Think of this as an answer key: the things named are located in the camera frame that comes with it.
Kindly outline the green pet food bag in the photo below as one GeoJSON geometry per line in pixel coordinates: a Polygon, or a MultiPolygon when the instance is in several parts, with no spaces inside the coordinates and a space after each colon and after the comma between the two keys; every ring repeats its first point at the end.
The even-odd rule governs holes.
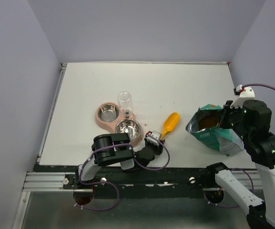
{"type": "Polygon", "coordinates": [[[219,127],[221,110],[222,107],[212,104],[200,107],[186,125],[186,131],[208,148],[226,156],[234,156],[244,150],[243,141],[232,129],[219,127]],[[215,115],[218,118],[218,124],[212,128],[199,130],[199,121],[208,115],[215,115]]]}

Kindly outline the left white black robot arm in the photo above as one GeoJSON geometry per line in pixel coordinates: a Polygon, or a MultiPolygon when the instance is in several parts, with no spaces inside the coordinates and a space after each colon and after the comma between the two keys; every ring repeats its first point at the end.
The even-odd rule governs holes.
{"type": "Polygon", "coordinates": [[[104,134],[94,138],[91,153],[83,164],[78,166],[74,183],[79,188],[86,188],[90,181],[95,178],[96,173],[102,168],[119,163],[124,171],[135,168],[143,168],[150,171],[157,171],[167,167],[170,162],[170,153],[165,141],[161,140],[161,134],[156,131],[149,131],[145,134],[145,146],[134,151],[133,145],[129,142],[128,134],[104,134]],[[162,167],[149,167],[148,164],[166,151],[168,159],[162,167]]]}

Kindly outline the yellow plastic scoop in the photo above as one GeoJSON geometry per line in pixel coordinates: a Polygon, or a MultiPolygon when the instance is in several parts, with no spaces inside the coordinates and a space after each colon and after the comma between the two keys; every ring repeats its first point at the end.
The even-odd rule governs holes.
{"type": "Polygon", "coordinates": [[[163,138],[167,133],[170,133],[175,129],[179,121],[180,121],[180,114],[173,112],[172,114],[169,115],[169,117],[166,119],[166,121],[163,124],[163,129],[161,132],[161,140],[163,140],[163,138]]]}

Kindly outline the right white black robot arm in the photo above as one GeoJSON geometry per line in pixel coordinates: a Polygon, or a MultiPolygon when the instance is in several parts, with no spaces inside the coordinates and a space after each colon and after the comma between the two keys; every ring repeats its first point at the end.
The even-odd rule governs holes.
{"type": "Polygon", "coordinates": [[[275,135],[270,129],[272,111],[259,100],[246,100],[239,108],[227,101],[219,126],[232,129],[243,141],[244,149],[255,163],[264,199],[257,197],[223,163],[207,166],[205,183],[220,186],[243,210],[252,229],[275,229],[275,135]]]}

